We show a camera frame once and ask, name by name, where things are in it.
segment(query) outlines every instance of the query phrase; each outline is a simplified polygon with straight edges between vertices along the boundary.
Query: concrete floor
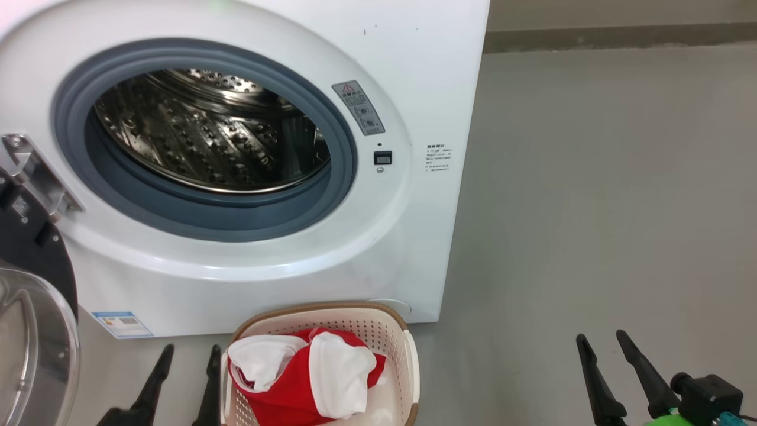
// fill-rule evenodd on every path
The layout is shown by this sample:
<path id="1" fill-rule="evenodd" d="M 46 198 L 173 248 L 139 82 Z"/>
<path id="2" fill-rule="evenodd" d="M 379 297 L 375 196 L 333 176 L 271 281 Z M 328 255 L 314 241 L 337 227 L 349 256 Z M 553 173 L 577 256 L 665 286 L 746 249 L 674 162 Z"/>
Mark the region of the concrete floor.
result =
<path id="1" fill-rule="evenodd" d="M 643 424 L 617 328 L 757 413 L 755 75 L 750 46 L 484 57 L 441 321 L 412 327 L 416 424 L 592 424 L 580 332 Z M 128 407 L 169 342 L 155 424 L 191 424 L 228 339 L 116 341 L 83 315 L 69 424 Z"/>

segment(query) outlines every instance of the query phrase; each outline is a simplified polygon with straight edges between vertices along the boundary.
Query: beige basket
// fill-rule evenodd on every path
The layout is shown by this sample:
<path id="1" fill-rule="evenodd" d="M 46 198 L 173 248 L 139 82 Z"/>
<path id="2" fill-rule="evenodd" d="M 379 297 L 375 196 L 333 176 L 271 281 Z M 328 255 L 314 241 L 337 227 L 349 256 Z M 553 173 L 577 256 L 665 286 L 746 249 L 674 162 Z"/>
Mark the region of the beige basket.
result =
<path id="1" fill-rule="evenodd" d="M 329 423 L 333 426 L 411 426 L 420 397 L 418 353 L 407 324 L 394 310 L 371 302 L 320 303 L 297 306 L 253 317 L 235 333 L 232 342 L 256 334 L 287 334 L 312 327 L 327 327 L 355 333 L 368 347 L 385 355 L 386 366 L 378 383 L 368 392 L 364 414 Z M 247 400 L 232 386 L 221 362 L 221 424 L 257 424 Z"/>

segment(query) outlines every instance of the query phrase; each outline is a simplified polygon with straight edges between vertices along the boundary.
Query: gray wall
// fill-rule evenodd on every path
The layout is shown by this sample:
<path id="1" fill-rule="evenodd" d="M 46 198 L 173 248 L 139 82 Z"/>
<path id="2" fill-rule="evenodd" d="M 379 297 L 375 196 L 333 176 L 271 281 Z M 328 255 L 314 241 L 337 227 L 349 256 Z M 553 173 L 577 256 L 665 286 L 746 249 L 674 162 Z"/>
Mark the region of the gray wall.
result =
<path id="1" fill-rule="evenodd" d="M 643 424 L 618 328 L 664 377 L 716 373 L 757 412 L 755 76 L 750 46 L 484 56 L 422 366 L 425 396 L 454 390 L 424 415 L 592 424 L 586 333 Z"/>
<path id="2" fill-rule="evenodd" d="M 757 20 L 752 0 L 491 0 L 488 30 Z"/>

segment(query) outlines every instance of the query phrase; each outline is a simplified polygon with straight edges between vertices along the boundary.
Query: laundry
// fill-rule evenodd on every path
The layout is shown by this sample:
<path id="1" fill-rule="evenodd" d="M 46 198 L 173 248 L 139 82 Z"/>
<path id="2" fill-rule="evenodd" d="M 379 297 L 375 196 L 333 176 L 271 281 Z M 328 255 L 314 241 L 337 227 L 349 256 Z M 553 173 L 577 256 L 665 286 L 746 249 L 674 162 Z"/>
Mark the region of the laundry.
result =
<path id="1" fill-rule="evenodd" d="M 366 411 L 386 357 L 323 327 L 259 335 L 229 347 L 229 371 L 262 426 L 311 426 Z"/>

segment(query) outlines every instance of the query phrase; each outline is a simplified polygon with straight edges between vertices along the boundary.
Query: green object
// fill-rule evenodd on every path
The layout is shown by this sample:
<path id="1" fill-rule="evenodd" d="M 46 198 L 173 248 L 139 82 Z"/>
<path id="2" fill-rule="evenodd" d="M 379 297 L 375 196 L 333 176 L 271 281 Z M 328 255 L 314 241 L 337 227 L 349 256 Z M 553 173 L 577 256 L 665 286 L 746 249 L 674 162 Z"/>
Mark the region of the green object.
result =
<path id="1" fill-rule="evenodd" d="M 692 424 L 679 414 L 671 414 L 658 417 L 646 426 L 692 426 Z"/>

